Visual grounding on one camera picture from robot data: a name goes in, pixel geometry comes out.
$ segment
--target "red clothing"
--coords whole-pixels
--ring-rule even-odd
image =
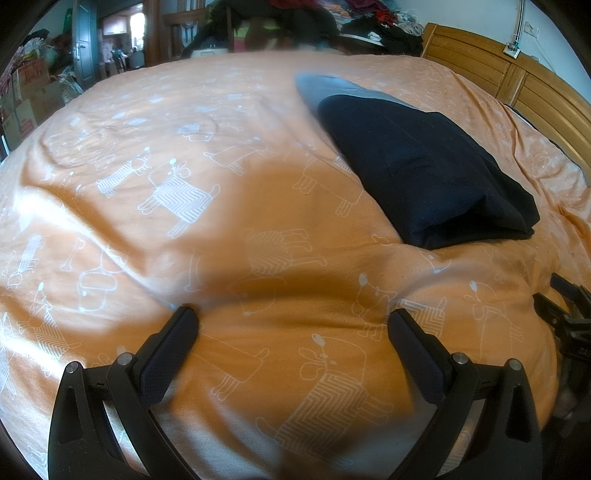
[[[269,0],[269,3],[275,8],[281,8],[283,10],[288,8],[311,8],[316,10],[316,0]]]

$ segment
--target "door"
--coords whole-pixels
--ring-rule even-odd
[[[83,90],[88,90],[96,83],[99,66],[96,0],[74,0],[72,49],[76,80]]]

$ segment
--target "cartoon dog print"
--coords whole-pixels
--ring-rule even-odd
[[[150,168],[147,164],[149,158],[150,148],[146,147],[144,148],[144,153],[129,160],[108,177],[97,180],[96,185],[99,188],[99,192],[107,198],[111,198],[115,194],[115,187],[118,187],[132,173],[143,175]]]
[[[248,230],[245,243],[251,272],[229,287],[241,300],[245,316],[263,312],[274,305],[277,288],[285,284],[279,276],[281,272],[308,263],[326,265],[323,256],[309,255],[312,245],[305,230],[259,233]]]
[[[22,283],[22,275],[25,272],[34,272],[38,258],[35,258],[35,253],[38,249],[45,246],[45,241],[41,235],[31,235],[27,242],[24,252],[22,253],[21,261],[18,263],[17,269],[8,277],[6,290],[4,296],[11,296],[17,287]]]
[[[110,292],[117,290],[117,273],[124,272],[119,266],[127,263],[127,255],[109,247],[100,252],[99,266],[85,270],[78,277],[76,290],[79,296],[80,312],[97,312],[102,309]]]
[[[505,339],[495,342],[495,351],[506,358],[512,357],[515,342],[523,343],[523,329],[513,323],[506,312],[505,303],[490,286],[472,280],[473,294],[464,295],[472,304],[472,316],[480,328],[479,355],[475,361],[482,360],[484,342],[489,336]]]
[[[273,428],[263,417],[256,419],[256,426],[289,452],[346,468],[353,460],[335,454],[334,449],[353,422],[363,419],[383,425],[394,408],[363,386],[367,355],[361,347],[318,334],[312,335],[312,341],[320,352],[300,348],[300,355],[307,360],[300,377],[316,383],[279,427]],[[351,359],[358,361],[353,368]]]
[[[258,372],[269,355],[269,349],[264,348],[256,355],[251,355],[214,337],[200,334],[193,355],[222,374],[221,382],[210,393],[219,401],[225,401]]]
[[[167,234],[173,239],[181,236],[189,225],[195,223],[220,193],[218,184],[215,184],[210,192],[204,192],[186,182],[184,179],[191,175],[191,171],[186,167],[186,162],[178,165],[176,162],[176,158],[173,158],[165,164],[170,168],[165,176],[162,175],[162,166],[150,173],[148,178],[155,187],[154,193],[138,205],[138,210],[143,215],[149,215],[159,206],[175,214],[178,223]]]
[[[351,311],[363,320],[360,336],[379,342],[388,328],[390,313],[396,309],[406,309],[418,325],[425,331],[440,338],[445,322],[444,308],[447,298],[443,297],[437,307],[431,307],[416,301],[401,299],[397,292],[383,290],[368,282],[367,275],[359,275],[359,291]]]
[[[240,161],[254,154],[264,158],[273,158],[278,155],[258,137],[238,142],[236,145],[225,148],[218,153],[205,152],[203,155],[221,167],[229,168],[236,175],[242,176],[246,173],[246,170],[240,165]]]
[[[21,334],[26,330],[32,330],[41,351],[49,360],[57,362],[64,353],[71,348],[78,348],[81,344],[70,344],[66,341],[51,315],[53,305],[43,293],[43,287],[44,284],[41,282],[29,308],[29,319],[18,322],[18,329]],[[51,375],[51,369],[46,365],[41,366],[41,371],[46,377]]]
[[[351,311],[363,320],[360,336],[379,342],[387,328],[388,315],[393,310],[397,292],[383,290],[368,282],[365,273],[359,275],[359,291]]]
[[[13,337],[10,318],[8,313],[4,312],[2,320],[0,320],[0,394],[6,389],[12,400],[17,394],[17,389],[10,376],[10,360],[14,356],[14,352],[8,349],[7,343]]]
[[[352,180],[342,171],[312,157],[308,160],[304,173],[293,188],[307,195],[316,185],[320,185],[340,199],[339,207],[335,213],[341,217],[346,217],[353,205],[356,205],[363,195],[363,185],[359,181]]]

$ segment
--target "wall outlet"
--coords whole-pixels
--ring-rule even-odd
[[[529,22],[525,22],[523,31],[534,38],[538,38],[538,35],[540,35],[540,29],[538,27],[534,27]]]

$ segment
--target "orange duvet cover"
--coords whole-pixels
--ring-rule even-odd
[[[534,196],[535,235],[404,245],[304,107],[302,71],[447,115]],[[178,305],[201,331],[154,411],[202,478],[381,479],[433,412],[388,341],[388,312],[406,308],[473,361],[521,360],[544,423],[557,352],[531,295],[561,302],[552,272],[591,284],[581,171],[424,59],[238,54],[117,75],[9,156],[0,193],[0,419],[45,478],[64,366],[135,352]]]

